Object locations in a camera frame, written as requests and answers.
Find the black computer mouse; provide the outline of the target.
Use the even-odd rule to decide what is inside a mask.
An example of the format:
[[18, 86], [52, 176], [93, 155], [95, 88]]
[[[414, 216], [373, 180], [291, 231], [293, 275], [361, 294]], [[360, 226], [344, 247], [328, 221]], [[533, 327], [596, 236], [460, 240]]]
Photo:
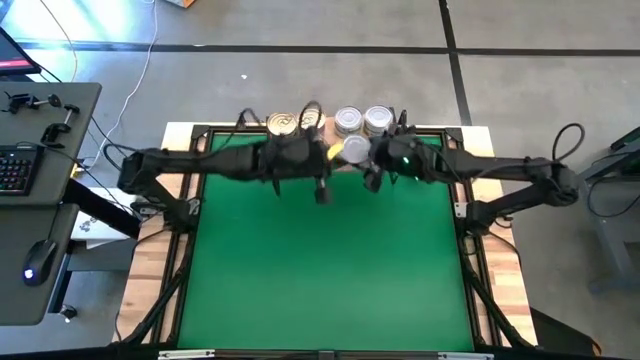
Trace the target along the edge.
[[37, 241], [27, 252], [22, 269], [26, 286], [42, 285], [49, 277], [58, 244], [50, 239]]

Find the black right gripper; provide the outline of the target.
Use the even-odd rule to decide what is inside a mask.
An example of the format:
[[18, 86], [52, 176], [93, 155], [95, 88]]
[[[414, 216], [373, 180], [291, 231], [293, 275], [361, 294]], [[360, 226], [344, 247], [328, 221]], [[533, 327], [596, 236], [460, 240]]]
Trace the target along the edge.
[[426, 183], [443, 181], [439, 168], [440, 146], [426, 143], [413, 134], [385, 134], [368, 139], [371, 147], [364, 185], [372, 193], [379, 192], [385, 173], [417, 178]]

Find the green table mat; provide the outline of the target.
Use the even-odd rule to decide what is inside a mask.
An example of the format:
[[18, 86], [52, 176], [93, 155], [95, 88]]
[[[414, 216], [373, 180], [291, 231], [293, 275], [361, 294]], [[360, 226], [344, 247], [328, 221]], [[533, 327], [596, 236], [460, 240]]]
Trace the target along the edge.
[[469, 350], [448, 187], [402, 178], [371, 193], [337, 172], [326, 205], [314, 188], [206, 178], [178, 345]]

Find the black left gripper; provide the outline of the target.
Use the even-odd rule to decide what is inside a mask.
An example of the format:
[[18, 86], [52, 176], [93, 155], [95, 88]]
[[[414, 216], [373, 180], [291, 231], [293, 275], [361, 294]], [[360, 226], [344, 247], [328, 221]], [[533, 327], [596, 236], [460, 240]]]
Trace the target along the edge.
[[328, 145], [319, 136], [273, 137], [259, 146], [259, 179], [280, 181], [316, 178], [317, 204], [328, 204], [330, 192], [326, 179], [331, 175]]

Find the black desk clamp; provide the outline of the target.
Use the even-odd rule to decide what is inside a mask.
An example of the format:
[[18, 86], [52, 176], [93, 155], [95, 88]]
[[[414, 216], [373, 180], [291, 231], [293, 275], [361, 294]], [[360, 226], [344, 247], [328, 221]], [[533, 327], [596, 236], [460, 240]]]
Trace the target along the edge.
[[21, 108], [38, 110], [43, 105], [50, 105], [56, 108], [62, 106], [61, 100], [56, 94], [50, 94], [46, 100], [40, 100], [30, 93], [10, 94], [4, 92], [4, 94], [8, 103], [5, 108], [1, 109], [1, 112], [17, 114]]
[[80, 109], [73, 104], [65, 104], [64, 109], [67, 111], [65, 120], [61, 123], [52, 123], [45, 129], [40, 139], [42, 145], [54, 149], [64, 148], [64, 145], [58, 141], [58, 137], [71, 131], [69, 122], [73, 115], [80, 113]]

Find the short black floor tape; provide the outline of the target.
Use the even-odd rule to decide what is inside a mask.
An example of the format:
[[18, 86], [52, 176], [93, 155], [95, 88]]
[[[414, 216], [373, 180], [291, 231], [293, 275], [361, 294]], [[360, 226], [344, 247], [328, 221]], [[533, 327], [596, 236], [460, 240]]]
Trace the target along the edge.
[[464, 79], [462, 76], [462, 70], [460, 65], [460, 59], [458, 49], [456, 46], [456, 39], [453, 29], [453, 23], [451, 20], [450, 10], [447, 0], [438, 0], [440, 15], [443, 25], [443, 31], [445, 36], [445, 42], [449, 57], [451, 76], [453, 81], [453, 88], [459, 112], [460, 122], [463, 126], [471, 126], [472, 119], [470, 114], [470, 108], [468, 99], [466, 96]]

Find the black metal rig frame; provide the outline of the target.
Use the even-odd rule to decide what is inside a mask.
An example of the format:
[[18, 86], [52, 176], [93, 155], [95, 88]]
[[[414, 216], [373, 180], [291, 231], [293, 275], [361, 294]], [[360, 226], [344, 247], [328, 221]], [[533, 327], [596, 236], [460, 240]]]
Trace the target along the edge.
[[[451, 146], [460, 144], [460, 148], [470, 151], [473, 155], [493, 156], [493, 144], [488, 127], [485, 126], [452, 126], [444, 125], [418, 125], [422, 133], [444, 132], [445, 139]], [[214, 130], [229, 132], [232, 130], [230, 123], [212, 122], [169, 122], [166, 125], [162, 147], [171, 150], [186, 150], [193, 146], [203, 148], [205, 142], [213, 138]], [[184, 175], [162, 175], [160, 183], [168, 186], [172, 195], [196, 194], [196, 190], [204, 186], [204, 178]], [[456, 185], [455, 197], [463, 195], [471, 199], [471, 195], [480, 200], [494, 200], [503, 195], [503, 189], [497, 180], [478, 180], [470, 185], [471, 190], [463, 190], [462, 185]], [[505, 239], [488, 235], [481, 238], [475, 237], [465, 240], [465, 251], [476, 251], [467, 259], [469, 266], [476, 272], [478, 281], [483, 282], [486, 292], [491, 293], [497, 307], [500, 308], [505, 318], [521, 337], [533, 345], [538, 345], [536, 332], [531, 319], [529, 302], [520, 269], [520, 260], [513, 250], [509, 250], [507, 244], [515, 245], [512, 230], [492, 225], [492, 232]], [[156, 234], [145, 240], [145, 243], [136, 247], [131, 268], [120, 306], [116, 325], [121, 335], [130, 335], [134, 328], [142, 322], [156, 302], [161, 292], [170, 282], [170, 277], [179, 268], [178, 261], [182, 261], [186, 248], [189, 245], [187, 235], [171, 235], [168, 232]], [[167, 307], [161, 311], [152, 325], [151, 335], [146, 335], [142, 340], [144, 344], [156, 345], [160, 348], [164, 345], [175, 345], [173, 341], [178, 336], [178, 319], [182, 316], [178, 302], [186, 298], [186, 270], [185, 283], [179, 287], [169, 299]], [[391, 352], [391, 351], [347, 351], [347, 350], [215, 350], [215, 360], [249, 358], [255, 360], [437, 360], [439, 352], [474, 352], [493, 354], [495, 360], [498, 355], [508, 356], [505, 359], [515, 359], [514, 351], [506, 338], [506, 335], [498, 328], [494, 320], [486, 310], [486, 306], [479, 297], [477, 291], [472, 291], [471, 323], [472, 330], [479, 335], [474, 339], [474, 351], [427, 351], [427, 352]]]

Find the white cardboard box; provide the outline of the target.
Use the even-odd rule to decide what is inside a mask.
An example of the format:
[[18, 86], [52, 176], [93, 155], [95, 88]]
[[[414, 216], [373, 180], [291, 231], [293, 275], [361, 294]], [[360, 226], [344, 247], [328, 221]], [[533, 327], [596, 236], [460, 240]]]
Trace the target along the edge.
[[130, 236], [84, 212], [79, 212], [70, 239], [84, 244], [88, 250], [91, 250], [113, 242], [129, 240]]

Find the black computer monitor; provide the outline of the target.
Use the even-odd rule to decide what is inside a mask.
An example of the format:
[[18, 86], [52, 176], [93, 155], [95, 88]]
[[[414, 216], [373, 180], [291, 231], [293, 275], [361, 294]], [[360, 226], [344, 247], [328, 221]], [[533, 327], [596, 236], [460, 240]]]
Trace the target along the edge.
[[0, 76], [41, 72], [41, 66], [0, 26]]

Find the black connector box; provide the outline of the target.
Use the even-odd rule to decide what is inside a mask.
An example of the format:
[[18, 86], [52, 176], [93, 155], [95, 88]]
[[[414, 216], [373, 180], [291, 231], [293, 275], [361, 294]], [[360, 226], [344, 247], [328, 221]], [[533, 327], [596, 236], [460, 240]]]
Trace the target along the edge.
[[165, 211], [165, 206], [160, 203], [148, 201], [135, 201], [130, 204], [130, 208], [142, 217], [158, 215]]

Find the wooden shelf with black legs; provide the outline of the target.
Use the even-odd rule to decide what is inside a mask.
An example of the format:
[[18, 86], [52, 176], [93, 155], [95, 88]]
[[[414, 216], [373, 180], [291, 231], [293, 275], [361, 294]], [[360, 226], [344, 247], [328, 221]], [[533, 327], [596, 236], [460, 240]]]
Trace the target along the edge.
[[[294, 135], [291, 135], [291, 136], [283, 136], [283, 137], [296, 137], [296, 136], [300, 136], [300, 135], [304, 134], [308, 130], [312, 130], [312, 131], [314, 131], [316, 133], [317, 136], [319, 136], [322, 140], [325, 141], [325, 143], [328, 145], [328, 147], [330, 147], [331, 145], [333, 145], [335, 143], [343, 143], [344, 139], [347, 136], [342, 138], [342, 137], [338, 136], [337, 133], [335, 132], [335, 128], [334, 128], [334, 116], [335, 115], [333, 117], [329, 117], [329, 116], [327, 116], [325, 114], [325, 116], [326, 116], [326, 124], [324, 126], [324, 129], [321, 130], [321, 131], [319, 131], [317, 128], [302, 129], [300, 127], [300, 120], [302, 118], [301, 114], [305, 110], [307, 110], [309, 108], [316, 108], [316, 109], [320, 110], [321, 112], [323, 112], [325, 114], [325, 112], [322, 109], [322, 106], [321, 106], [321, 104], [319, 102], [317, 102], [315, 100], [309, 101], [307, 104], [305, 104], [305, 106], [302, 108], [302, 110], [300, 110], [297, 113], [293, 113], [295, 115], [295, 117], [298, 119], [298, 127], [297, 127], [296, 133]], [[383, 133], [381, 133], [381, 134], [369, 134], [368, 132], [366, 132], [364, 130], [364, 127], [365, 127], [365, 120], [364, 120], [364, 123], [363, 123], [361, 131], [359, 133], [356, 133], [356, 134], [364, 136], [366, 138], [373, 137], [373, 136], [379, 136], [379, 135], [385, 135], [385, 134], [391, 134], [391, 135], [414, 134], [415, 135], [415, 129], [413, 127], [407, 127], [406, 126], [406, 114], [405, 113], [401, 114], [401, 121], [400, 122], [396, 121], [395, 114], [394, 114], [393, 111], [392, 111], [392, 113], [394, 115], [393, 122], [388, 127], [388, 129], [385, 130]], [[266, 131], [268, 133], [268, 137], [266, 139], [264, 139], [264, 140], [267, 140], [267, 139], [269, 139], [271, 137], [275, 137], [267, 130], [266, 121], [267, 121], [267, 118], [264, 121], [262, 121], [260, 119], [258, 119], [256, 121], [257, 124], [264, 125], [265, 128], [266, 128]], [[354, 167], [354, 168], [360, 170], [363, 173], [363, 176], [364, 176], [364, 172], [363, 172], [363, 163], [364, 162], [359, 163], [359, 164], [351, 164], [351, 163], [346, 162], [344, 159], [342, 159], [340, 154], [339, 154], [333, 160], [331, 160], [331, 175], [332, 175], [332, 172], [337, 168], [341, 168], [343, 166], [351, 166], [351, 167]]]

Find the backlit black keyboard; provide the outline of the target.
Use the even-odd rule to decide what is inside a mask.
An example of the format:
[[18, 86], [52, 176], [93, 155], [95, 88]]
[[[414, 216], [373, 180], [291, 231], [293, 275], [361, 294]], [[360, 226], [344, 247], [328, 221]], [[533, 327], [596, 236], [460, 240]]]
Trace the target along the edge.
[[42, 154], [38, 145], [0, 145], [0, 196], [28, 195]]

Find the silver metal bracket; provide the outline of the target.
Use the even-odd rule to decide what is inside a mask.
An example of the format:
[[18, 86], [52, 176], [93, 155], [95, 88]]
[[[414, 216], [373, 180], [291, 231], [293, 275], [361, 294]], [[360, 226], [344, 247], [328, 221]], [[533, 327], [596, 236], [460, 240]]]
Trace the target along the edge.
[[216, 351], [212, 349], [165, 350], [158, 353], [157, 360], [198, 360], [214, 358]]
[[474, 352], [439, 352], [437, 360], [495, 360], [493, 354]]

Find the grey metal stand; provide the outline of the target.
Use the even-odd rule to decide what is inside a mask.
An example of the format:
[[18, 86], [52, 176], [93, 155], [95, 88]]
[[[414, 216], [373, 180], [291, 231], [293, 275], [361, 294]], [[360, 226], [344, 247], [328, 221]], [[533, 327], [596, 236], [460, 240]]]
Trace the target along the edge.
[[579, 172], [577, 184], [608, 266], [589, 290], [640, 291], [640, 126]]

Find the long black floor tape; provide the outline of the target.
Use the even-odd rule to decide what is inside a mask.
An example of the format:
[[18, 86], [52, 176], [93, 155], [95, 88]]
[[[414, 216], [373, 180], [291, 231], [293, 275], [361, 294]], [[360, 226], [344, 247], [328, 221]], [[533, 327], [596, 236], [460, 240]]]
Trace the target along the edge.
[[531, 48], [458, 48], [413, 46], [331, 46], [331, 45], [214, 45], [147, 44], [131, 42], [80, 41], [71, 44], [58, 40], [19, 41], [29, 50], [76, 50], [104, 52], [163, 53], [290, 53], [290, 54], [385, 54], [385, 55], [464, 55], [523, 57], [638, 57], [640, 49], [531, 49]]

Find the dark grey desk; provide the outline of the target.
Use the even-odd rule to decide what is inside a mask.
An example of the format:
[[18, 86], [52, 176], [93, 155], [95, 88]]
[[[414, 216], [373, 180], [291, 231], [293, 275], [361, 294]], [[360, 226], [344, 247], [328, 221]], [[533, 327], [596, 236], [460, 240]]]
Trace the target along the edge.
[[[79, 108], [69, 119], [71, 130], [57, 138], [64, 147], [42, 154], [30, 193], [0, 195], [0, 326], [36, 325], [47, 313], [80, 210], [62, 198], [101, 90], [98, 83], [0, 82], [0, 145], [40, 144], [49, 125], [66, 119], [64, 108], [50, 105], [6, 113], [10, 95], [28, 93], [44, 100], [55, 94], [64, 105]], [[43, 283], [29, 286], [24, 282], [25, 261], [32, 247], [45, 240], [56, 244], [50, 274]]]

